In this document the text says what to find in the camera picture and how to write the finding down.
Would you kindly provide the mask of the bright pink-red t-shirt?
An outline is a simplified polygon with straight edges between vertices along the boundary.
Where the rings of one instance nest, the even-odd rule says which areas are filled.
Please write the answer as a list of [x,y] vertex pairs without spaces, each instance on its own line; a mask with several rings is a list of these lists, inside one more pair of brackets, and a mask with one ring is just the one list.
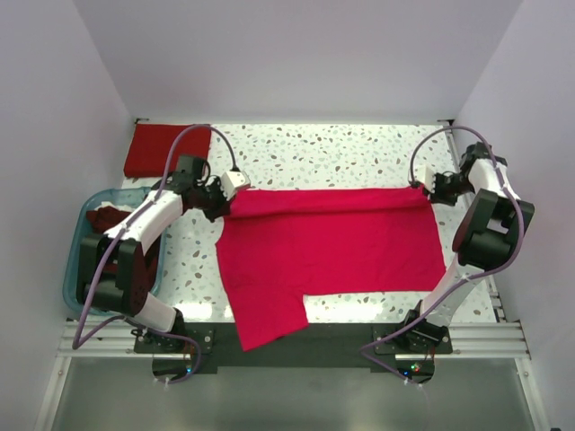
[[432,206],[412,188],[243,191],[217,262],[245,351],[306,328],[307,296],[428,292],[446,271]]

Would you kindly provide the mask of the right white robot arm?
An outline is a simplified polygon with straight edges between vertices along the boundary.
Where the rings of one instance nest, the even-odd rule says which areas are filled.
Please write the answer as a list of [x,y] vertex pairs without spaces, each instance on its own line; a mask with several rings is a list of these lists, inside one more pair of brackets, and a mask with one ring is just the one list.
[[437,173],[427,166],[414,172],[412,184],[432,204],[454,206],[474,194],[452,241],[454,258],[431,293],[409,311],[400,329],[402,346],[419,353],[440,343],[457,309],[482,279],[510,265],[520,248],[535,206],[513,190],[507,161],[491,154],[482,142],[469,145],[455,173]]

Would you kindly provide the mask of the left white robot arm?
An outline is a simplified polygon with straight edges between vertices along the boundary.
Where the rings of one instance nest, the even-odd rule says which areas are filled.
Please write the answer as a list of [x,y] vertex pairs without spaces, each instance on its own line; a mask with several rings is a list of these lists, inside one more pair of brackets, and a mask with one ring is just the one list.
[[175,170],[124,220],[82,239],[76,299],[84,306],[83,315],[91,308],[115,312],[155,330],[155,343],[166,352],[184,346],[186,330],[177,324],[178,312],[152,294],[146,254],[186,211],[198,209],[213,222],[229,215],[236,194],[250,186],[237,167],[212,180],[207,172],[207,160],[181,156]]

